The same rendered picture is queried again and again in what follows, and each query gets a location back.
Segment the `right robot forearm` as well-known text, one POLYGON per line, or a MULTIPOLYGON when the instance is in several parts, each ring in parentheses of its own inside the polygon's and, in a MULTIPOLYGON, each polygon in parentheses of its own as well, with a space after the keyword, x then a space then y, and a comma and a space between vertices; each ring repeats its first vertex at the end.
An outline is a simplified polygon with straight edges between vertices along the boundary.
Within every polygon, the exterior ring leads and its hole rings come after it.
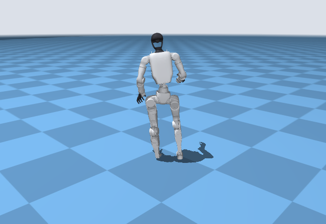
POLYGON ((180 79, 179 77, 177 77, 176 81, 177 81, 178 83, 180 83, 180 82, 182 82, 182 81, 185 80, 185 79, 186 79, 186 77, 184 77, 184 78, 182 78, 182 79, 180 79))

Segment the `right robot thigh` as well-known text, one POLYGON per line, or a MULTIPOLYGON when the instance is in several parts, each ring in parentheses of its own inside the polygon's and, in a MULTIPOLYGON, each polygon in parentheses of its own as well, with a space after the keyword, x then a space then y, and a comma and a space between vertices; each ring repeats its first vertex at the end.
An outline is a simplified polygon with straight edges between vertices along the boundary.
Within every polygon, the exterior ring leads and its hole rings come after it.
POLYGON ((174 129, 179 129, 179 124, 178 121, 180 120, 179 117, 179 98, 177 95, 171 95, 170 97, 170 108, 171 108, 171 112, 172 112, 172 116, 173 116, 173 121, 172 121, 172 125, 174 127, 174 129))

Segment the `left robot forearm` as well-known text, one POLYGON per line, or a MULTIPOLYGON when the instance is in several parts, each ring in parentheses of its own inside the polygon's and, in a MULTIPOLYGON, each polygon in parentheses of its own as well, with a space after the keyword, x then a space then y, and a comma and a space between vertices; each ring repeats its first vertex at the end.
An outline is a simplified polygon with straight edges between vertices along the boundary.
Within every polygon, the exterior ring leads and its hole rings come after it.
POLYGON ((141 94, 142 97, 145 96, 144 84, 137 83, 137 87, 138 87, 138 92, 139 92, 139 94, 141 94))

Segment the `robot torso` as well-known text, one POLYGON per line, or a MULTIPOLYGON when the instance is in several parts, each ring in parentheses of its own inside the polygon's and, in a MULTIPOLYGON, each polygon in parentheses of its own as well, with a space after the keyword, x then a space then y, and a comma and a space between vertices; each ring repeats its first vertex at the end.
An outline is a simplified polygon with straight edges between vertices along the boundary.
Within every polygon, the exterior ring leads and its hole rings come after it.
POLYGON ((156 104, 170 104, 171 93, 168 85, 173 76, 172 56, 169 51, 149 54, 152 77, 159 89, 156 91, 156 104))

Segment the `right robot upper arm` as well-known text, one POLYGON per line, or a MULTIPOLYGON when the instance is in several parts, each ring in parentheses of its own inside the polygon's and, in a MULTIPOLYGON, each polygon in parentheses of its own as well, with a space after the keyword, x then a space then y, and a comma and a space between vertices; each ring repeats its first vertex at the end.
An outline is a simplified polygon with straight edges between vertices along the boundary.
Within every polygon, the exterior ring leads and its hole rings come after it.
POLYGON ((180 56, 178 53, 171 52, 172 60, 175 61, 176 68, 178 69, 179 73, 178 76, 180 79, 186 77, 186 72, 184 70, 183 64, 181 62, 180 56))

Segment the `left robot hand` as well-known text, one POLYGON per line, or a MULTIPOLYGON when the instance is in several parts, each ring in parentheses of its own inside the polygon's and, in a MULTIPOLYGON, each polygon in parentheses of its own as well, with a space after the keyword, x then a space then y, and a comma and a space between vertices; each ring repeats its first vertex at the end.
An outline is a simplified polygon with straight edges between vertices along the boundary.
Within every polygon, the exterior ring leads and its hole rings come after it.
MULTIPOLYGON (((146 95, 145 95, 146 96, 146 95)), ((141 98, 144 100, 144 98, 142 97, 142 95, 141 94, 139 94, 138 95, 138 97, 137 97, 137 102, 138 102, 138 104, 139 104, 139 102, 140 102, 140 100, 141 100, 141 98)), ((142 100, 141 100, 142 101, 142 100)), ((142 101, 143 102, 143 101, 142 101)), ((141 102, 140 102, 141 103, 141 102)))

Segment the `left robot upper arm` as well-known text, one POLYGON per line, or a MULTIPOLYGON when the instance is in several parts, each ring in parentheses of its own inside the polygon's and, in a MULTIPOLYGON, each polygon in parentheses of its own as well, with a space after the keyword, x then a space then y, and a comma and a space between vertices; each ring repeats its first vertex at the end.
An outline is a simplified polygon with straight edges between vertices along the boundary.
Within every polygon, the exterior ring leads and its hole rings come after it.
POLYGON ((139 70, 138 70, 138 77, 137 77, 137 83, 143 84, 145 82, 145 71, 146 71, 146 65, 149 63, 149 55, 145 56, 141 59, 139 70))

